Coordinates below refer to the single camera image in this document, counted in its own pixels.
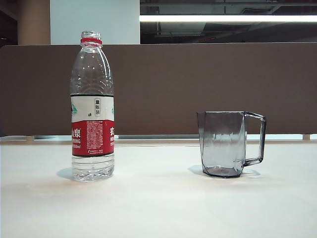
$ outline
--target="gray plastic mug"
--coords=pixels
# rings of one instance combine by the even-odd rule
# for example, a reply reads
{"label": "gray plastic mug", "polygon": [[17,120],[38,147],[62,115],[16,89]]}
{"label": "gray plastic mug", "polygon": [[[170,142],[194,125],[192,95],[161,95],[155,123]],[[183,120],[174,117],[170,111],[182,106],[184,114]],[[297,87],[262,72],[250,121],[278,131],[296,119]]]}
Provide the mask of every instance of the gray plastic mug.
{"label": "gray plastic mug", "polygon": [[[246,159],[247,123],[245,117],[261,121],[260,152]],[[255,113],[197,112],[203,172],[210,176],[239,177],[244,167],[261,163],[264,154],[266,118]]]}

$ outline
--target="red label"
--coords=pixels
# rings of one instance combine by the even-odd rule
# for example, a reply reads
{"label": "red label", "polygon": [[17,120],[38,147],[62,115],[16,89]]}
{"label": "red label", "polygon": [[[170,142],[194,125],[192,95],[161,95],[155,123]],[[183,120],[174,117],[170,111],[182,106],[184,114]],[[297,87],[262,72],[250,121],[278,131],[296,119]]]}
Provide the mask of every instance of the red label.
{"label": "red label", "polygon": [[72,122],[72,154],[100,156],[114,151],[114,121],[82,120]]}

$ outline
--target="ceiling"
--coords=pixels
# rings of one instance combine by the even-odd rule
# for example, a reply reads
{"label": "ceiling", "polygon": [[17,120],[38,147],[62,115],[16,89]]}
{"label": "ceiling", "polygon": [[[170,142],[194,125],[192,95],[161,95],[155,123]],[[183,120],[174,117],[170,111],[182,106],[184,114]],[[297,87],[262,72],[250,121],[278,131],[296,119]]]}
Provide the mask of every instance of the ceiling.
{"label": "ceiling", "polygon": [[[317,0],[140,0],[140,14],[313,15]],[[317,24],[142,22],[140,27],[141,44],[317,41]]]}
{"label": "ceiling", "polygon": [[0,0],[0,47],[17,45],[17,0]]}

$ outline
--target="white wall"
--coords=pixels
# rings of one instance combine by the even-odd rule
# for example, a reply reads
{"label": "white wall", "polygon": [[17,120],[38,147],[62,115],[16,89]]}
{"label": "white wall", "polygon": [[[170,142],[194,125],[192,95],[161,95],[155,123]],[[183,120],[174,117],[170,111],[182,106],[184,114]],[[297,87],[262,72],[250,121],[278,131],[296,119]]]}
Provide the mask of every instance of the white wall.
{"label": "white wall", "polygon": [[140,43],[140,0],[51,0],[51,44],[79,44],[81,32],[104,44]]}

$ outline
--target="plastic water bottle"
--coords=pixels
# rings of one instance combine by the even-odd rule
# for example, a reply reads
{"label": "plastic water bottle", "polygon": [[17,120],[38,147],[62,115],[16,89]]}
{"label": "plastic water bottle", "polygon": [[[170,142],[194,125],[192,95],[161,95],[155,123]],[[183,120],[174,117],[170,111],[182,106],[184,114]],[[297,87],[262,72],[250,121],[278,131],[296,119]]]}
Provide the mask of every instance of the plastic water bottle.
{"label": "plastic water bottle", "polygon": [[113,80],[100,33],[84,31],[71,80],[72,171],[77,181],[95,181],[114,169]]}

